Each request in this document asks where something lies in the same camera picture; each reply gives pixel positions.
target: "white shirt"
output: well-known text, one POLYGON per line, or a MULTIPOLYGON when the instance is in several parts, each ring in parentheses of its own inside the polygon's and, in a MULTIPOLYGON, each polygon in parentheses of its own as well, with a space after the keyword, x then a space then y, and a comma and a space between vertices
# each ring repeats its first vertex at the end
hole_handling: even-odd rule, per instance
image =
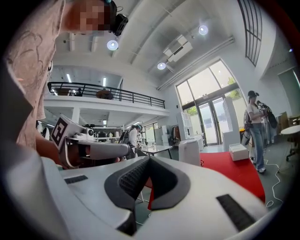
POLYGON ((136 148, 137 130, 134 128, 128 133, 128 141, 136 148))
MULTIPOLYGON (((248 114, 249 113, 253 113, 254 115, 256 115, 256 114, 258 114, 258 113, 262 113, 262 110, 261 109, 258 109, 257 107, 255 107, 255 106, 253 106, 253 105, 251 105, 251 104, 249 104, 248 106, 247 106, 247 112, 248 112, 248 114)), ((256 118, 256 119, 254 119, 254 120, 251 120, 252 122, 251 123, 261 123, 262 122, 262 119, 261 119, 261 117, 259 117, 259 118, 256 118)))

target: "red carpet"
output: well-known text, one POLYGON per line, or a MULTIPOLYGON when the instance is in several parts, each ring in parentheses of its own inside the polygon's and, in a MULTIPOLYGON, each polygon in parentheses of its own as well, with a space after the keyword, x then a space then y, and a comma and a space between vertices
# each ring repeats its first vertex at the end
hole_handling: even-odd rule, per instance
POLYGON ((200 157, 203 167, 225 175, 265 202, 262 183, 250 159, 232 161, 229 152, 200 153, 200 157))

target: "white pillar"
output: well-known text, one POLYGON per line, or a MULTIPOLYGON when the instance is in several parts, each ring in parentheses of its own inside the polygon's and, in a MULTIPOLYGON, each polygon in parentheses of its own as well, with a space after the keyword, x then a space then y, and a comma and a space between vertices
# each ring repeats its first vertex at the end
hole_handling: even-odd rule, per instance
POLYGON ((79 124, 80 108, 73 108, 72 121, 79 124))

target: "air conditioner unit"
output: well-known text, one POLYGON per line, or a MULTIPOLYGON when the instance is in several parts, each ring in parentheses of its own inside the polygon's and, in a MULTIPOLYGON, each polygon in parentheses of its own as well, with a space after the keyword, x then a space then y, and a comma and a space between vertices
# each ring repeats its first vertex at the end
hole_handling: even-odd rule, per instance
POLYGON ((190 42, 180 35, 176 38, 175 42, 172 42, 165 50, 164 54, 168 57, 168 62, 177 62, 180 58, 186 55, 189 51, 193 49, 190 42))

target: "black railing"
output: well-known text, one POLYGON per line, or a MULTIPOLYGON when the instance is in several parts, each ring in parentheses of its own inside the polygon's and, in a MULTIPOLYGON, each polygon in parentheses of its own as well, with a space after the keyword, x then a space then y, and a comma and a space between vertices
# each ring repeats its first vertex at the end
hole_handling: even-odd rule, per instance
POLYGON ((154 107, 165 108, 165 101, 127 90, 103 87, 95 84, 78 82, 49 82, 48 89, 52 95, 77 96, 109 99, 114 101, 141 103, 154 107))
POLYGON ((253 0, 238 0, 238 2, 245 25, 246 58, 256 67, 262 44, 262 13, 253 0))

